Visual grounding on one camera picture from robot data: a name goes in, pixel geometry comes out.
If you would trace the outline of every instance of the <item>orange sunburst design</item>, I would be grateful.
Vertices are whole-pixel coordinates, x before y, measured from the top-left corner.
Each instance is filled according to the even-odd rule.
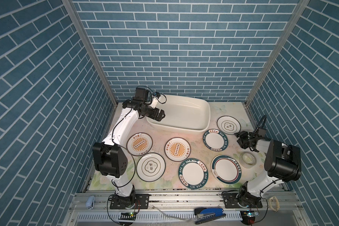
[[[147,147],[148,147],[148,140],[146,138],[143,138],[143,137],[139,137],[139,138],[135,139],[132,143],[132,148],[135,151],[143,151]]]
[[[176,142],[176,143],[173,143],[170,147],[170,153],[171,155],[175,156],[175,157],[181,157],[185,154],[185,151],[186,151],[186,147],[180,143],[180,142]]]

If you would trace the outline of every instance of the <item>roll of clear tape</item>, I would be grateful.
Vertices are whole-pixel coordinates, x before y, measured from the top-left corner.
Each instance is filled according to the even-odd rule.
[[[256,165],[257,160],[256,157],[251,152],[245,151],[241,153],[239,157],[239,163],[243,167],[250,169],[251,167]]]

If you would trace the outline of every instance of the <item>plate rim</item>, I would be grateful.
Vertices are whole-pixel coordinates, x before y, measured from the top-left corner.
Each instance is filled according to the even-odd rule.
[[[178,167],[178,172],[177,172],[177,174],[178,174],[178,178],[180,179],[180,181],[181,181],[181,178],[180,178],[180,167],[181,167],[181,165],[185,162],[185,161],[187,161],[187,160],[197,160],[197,161],[200,161],[200,162],[202,162],[203,163],[203,161],[201,161],[201,160],[199,160],[199,159],[196,159],[196,158],[189,158],[189,159],[185,159],[185,160],[183,160],[182,161],[182,163],[180,164],[180,166]],[[187,187],[187,186],[185,186],[183,183],[182,183],[182,181],[181,181],[181,183],[185,186],[185,187],[187,187],[187,188],[189,188],[189,189],[200,189],[200,188],[202,188],[203,186],[205,186],[205,184],[208,182],[208,167],[203,163],[203,165],[206,167],[206,169],[207,169],[207,171],[206,172],[203,172],[203,174],[204,174],[204,178],[205,178],[205,175],[206,175],[206,173],[207,173],[207,180],[206,180],[206,182],[201,186],[201,187],[199,187],[199,188],[190,188],[190,187]]]
[[[215,170],[215,169],[214,169],[214,160],[215,160],[217,157],[220,157],[220,156],[227,156],[228,159],[230,159],[230,161],[231,161],[231,160],[232,160],[232,162],[235,161],[235,162],[240,166],[241,172],[239,172],[239,168],[237,168],[238,177],[236,178],[236,180],[234,180],[234,181],[232,181],[232,182],[225,182],[225,181],[222,180],[219,176],[215,176],[215,174],[214,174],[214,170]],[[234,159],[233,157],[231,157],[231,156],[229,156],[229,155],[226,155],[226,154],[218,155],[218,156],[216,156],[216,157],[213,158],[213,160],[212,160],[212,162],[211,162],[211,170],[212,170],[212,174],[214,175],[214,177],[215,177],[218,181],[220,181],[221,183],[224,183],[224,184],[235,184],[235,183],[237,183],[237,182],[240,181],[241,176],[242,176],[242,169],[241,169],[240,163],[239,163],[236,159]]]
[[[190,146],[190,154],[187,156],[187,158],[185,158],[184,160],[175,161],[175,160],[170,159],[170,158],[168,157],[167,153],[166,153],[166,145],[167,145],[167,143],[168,143],[170,140],[175,139],[175,138],[181,138],[181,137],[174,137],[174,138],[169,139],[169,140],[166,142],[166,144],[164,145],[164,154],[165,154],[166,157],[167,157],[169,160],[171,160],[171,161],[174,161],[174,162],[183,162],[183,161],[185,161],[186,159],[188,159],[188,158],[190,157],[190,155],[191,155],[191,150],[192,150],[190,143],[189,143],[185,138],[181,138],[181,139],[184,139],[184,140],[188,143],[188,146]]]
[[[130,140],[134,135],[136,135],[136,134],[139,134],[139,133],[133,134],[133,135],[128,139],[127,144],[126,144],[126,148],[127,148],[128,152],[129,152],[131,155],[133,155],[133,156],[137,156],[137,155],[132,154],[132,153],[129,151],[129,149],[128,149],[128,142],[129,142],[129,140]],[[151,150],[151,148],[153,147],[153,138],[151,137],[151,135],[149,135],[148,133],[144,133],[144,134],[147,134],[147,135],[151,138],[151,140],[152,140],[152,145],[151,145],[151,147],[149,148],[149,150],[148,150],[146,153],[144,153],[143,155],[139,155],[139,156],[144,156],[144,155],[147,154],[147,153]]]
[[[234,117],[232,117],[232,116],[230,116],[230,115],[223,115],[223,116],[219,117],[219,118],[217,119],[217,121],[216,121],[216,125],[217,125],[218,129],[219,129],[221,132],[223,132],[223,133],[225,133],[225,134],[227,134],[227,135],[234,135],[234,134],[235,134],[235,133],[229,134],[229,133],[226,133],[226,132],[224,132],[224,131],[221,130],[221,128],[218,126],[218,120],[220,120],[220,118],[222,118],[222,117],[231,117],[231,118],[233,118],[234,120],[236,120],[236,121],[239,123],[239,125],[240,125],[240,130],[239,130],[238,132],[241,131],[241,124],[240,124],[240,122],[239,122],[237,119],[235,119]]]
[[[219,130],[219,129],[208,129],[208,130],[206,130],[206,131],[204,132],[204,134],[203,134],[203,136],[202,136],[202,141],[203,141],[204,145],[205,145],[208,149],[210,149],[211,151],[215,151],[215,150],[213,150],[213,149],[216,149],[216,148],[210,147],[210,146],[206,143],[206,137],[207,137],[208,134],[205,136],[205,133],[207,133],[207,132],[210,131],[210,130],[217,130],[217,131],[223,133],[224,137],[226,137],[227,143],[226,143],[226,140],[223,139],[223,141],[224,141],[223,146],[222,146],[221,148],[217,148],[217,149],[221,149],[221,151],[224,151],[224,150],[228,147],[228,137],[226,136],[226,134],[225,134],[224,132],[222,132],[222,131]]]
[[[158,153],[151,152],[151,154],[157,154],[157,155],[161,156],[162,159],[163,159],[163,161],[164,161],[164,170],[163,170],[162,175],[159,177],[159,178],[161,178],[161,177],[163,176],[164,172],[166,171],[166,161],[164,160],[163,156],[160,155],[160,154],[158,154]],[[139,165],[138,163],[137,163],[137,166],[136,166],[136,173],[137,173],[138,178],[140,178],[140,179],[141,179],[142,181],[144,181],[144,182],[154,182],[154,181],[156,181],[156,180],[159,179],[159,178],[157,178],[157,179],[152,180],[152,181],[147,181],[147,180],[142,179],[142,178],[139,176],[139,174],[138,174],[138,170],[137,170],[137,167],[138,167],[138,165]]]

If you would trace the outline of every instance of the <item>plate with orange sunburst pattern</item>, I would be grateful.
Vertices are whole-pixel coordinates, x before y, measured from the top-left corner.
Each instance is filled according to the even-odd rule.
[[[127,142],[128,151],[134,156],[146,154],[152,147],[153,141],[147,133],[136,133]]]
[[[181,162],[190,156],[191,147],[184,138],[175,137],[166,143],[164,153],[170,160]]]

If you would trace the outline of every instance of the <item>metal corner post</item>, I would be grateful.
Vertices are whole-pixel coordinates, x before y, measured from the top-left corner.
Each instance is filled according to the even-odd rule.
[[[70,17],[70,19],[72,20],[74,27],[77,29],[78,35],[81,39],[81,41],[83,42],[84,47],[86,48],[88,55],[90,57],[90,59],[92,60],[92,63],[96,69],[96,71],[98,72],[98,75],[100,77],[100,80],[102,81],[105,90],[107,91],[109,98],[112,100],[114,106],[116,107],[118,104],[118,101],[116,99],[116,97],[114,96],[114,93],[109,85],[108,79],[105,76],[105,73],[103,71],[102,66],[99,63],[99,59],[97,57],[97,55],[95,54],[95,51],[93,49],[92,44],[90,43],[90,40],[87,36],[87,33],[84,29],[84,26],[79,18],[78,12],[74,6],[74,3],[72,0],[62,0],[65,9],[68,12],[68,15]]]
[[[298,4],[294,8],[294,11],[291,15],[291,18],[289,22],[285,25],[285,28],[283,32],[281,33],[279,40],[277,41],[273,51],[271,52],[268,60],[266,61],[264,67],[262,68],[262,71],[257,78],[253,88],[251,89],[249,95],[247,96],[245,100],[246,106],[249,106],[252,102],[253,98],[255,97],[256,92],[260,88],[262,82],[265,80],[267,73],[269,72],[270,68],[274,64],[276,58],[278,57],[282,47],[284,46],[286,40],[289,38],[292,30],[294,29],[296,23],[298,22],[300,16],[303,14],[303,11],[305,10],[306,6],[308,5],[310,0],[299,0]]]

